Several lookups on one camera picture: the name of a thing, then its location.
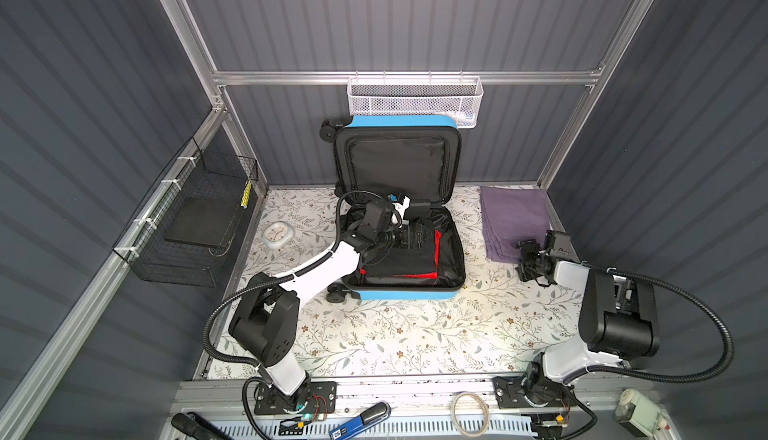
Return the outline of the red t-shirt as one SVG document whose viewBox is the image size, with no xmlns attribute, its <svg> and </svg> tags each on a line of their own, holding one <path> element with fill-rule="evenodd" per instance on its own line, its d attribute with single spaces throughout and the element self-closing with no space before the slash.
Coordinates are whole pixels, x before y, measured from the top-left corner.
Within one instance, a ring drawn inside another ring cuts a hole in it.
<svg viewBox="0 0 768 440">
<path fill-rule="evenodd" d="M 359 273 L 366 277 L 400 277 L 436 279 L 439 264 L 440 233 L 428 230 L 428 238 L 421 249 L 402 249 L 398 245 L 377 253 L 362 263 Z"/>
</svg>

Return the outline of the purple jeans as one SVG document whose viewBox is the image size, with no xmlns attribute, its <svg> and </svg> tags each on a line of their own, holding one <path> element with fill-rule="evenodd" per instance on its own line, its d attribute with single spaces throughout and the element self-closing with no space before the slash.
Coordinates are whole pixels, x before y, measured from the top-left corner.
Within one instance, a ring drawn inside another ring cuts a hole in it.
<svg viewBox="0 0 768 440">
<path fill-rule="evenodd" d="M 533 239 L 544 244 L 550 228 L 547 195 L 536 189 L 482 186 L 480 205 L 487 258 L 502 263 L 521 259 L 519 242 Z"/>
</svg>

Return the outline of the black t-shirt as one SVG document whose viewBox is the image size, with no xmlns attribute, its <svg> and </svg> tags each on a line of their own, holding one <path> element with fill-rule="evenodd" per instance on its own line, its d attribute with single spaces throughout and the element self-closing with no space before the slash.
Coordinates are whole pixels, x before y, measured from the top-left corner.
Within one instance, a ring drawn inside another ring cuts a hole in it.
<svg viewBox="0 0 768 440">
<path fill-rule="evenodd" d="M 360 272 L 368 277 L 436 279 L 440 234 L 431 220 L 411 220 L 376 237 L 371 253 L 365 253 Z"/>
</svg>

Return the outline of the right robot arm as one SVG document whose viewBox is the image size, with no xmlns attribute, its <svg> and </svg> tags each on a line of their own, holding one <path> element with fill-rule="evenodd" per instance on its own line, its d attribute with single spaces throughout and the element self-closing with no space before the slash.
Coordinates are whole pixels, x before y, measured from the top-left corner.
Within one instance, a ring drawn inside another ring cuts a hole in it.
<svg viewBox="0 0 768 440">
<path fill-rule="evenodd" d="M 735 342 L 723 319 L 685 289 L 648 275 L 580 260 L 570 236 L 549 230 L 543 241 L 515 244 L 520 253 L 517 272 L 524 282 L 561 286 L 581 294 L 577 335 L 539 351 L 529 363 L 520 391 L 534 407 L 565 398 L 574 382 L 592 373 L 611 373 L 652 382 L 687 384 L 713 379 L 731 365 Z M 651 358 L 661 345 L 655 291 L 662 289 L 697 307 L 712 321 L 722 341 L 716 363 L 690 374 L 658 374 L 627 367 Z"/>
</svg>

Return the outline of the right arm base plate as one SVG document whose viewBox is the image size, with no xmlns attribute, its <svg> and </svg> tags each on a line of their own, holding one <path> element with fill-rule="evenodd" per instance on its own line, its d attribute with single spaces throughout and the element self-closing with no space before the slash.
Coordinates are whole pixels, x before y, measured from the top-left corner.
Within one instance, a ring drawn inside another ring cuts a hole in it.
<svg viewBox="0 0 768 440">
<path fill-rule="evenodd" d="M 491 379 L 499 408 L 544 408 L 570 406 L 566 387 L 546 377 L 529 380 L 524 376 L 496 376 Z"/>
</svg>

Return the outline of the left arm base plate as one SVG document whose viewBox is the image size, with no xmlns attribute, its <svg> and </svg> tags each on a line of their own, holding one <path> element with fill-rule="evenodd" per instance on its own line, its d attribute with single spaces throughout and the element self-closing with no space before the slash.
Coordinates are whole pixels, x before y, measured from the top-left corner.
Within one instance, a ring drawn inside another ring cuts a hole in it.
<svg viewBox="0 0 768 440">
<path fill-rule="evenodd" d="M 259 386 L 253 394 L 252 411 L 257 415 L 334 413 L 337 387 L 336 382 L 312 380 L 288 396 L 277 387 Z"/>
</svg>

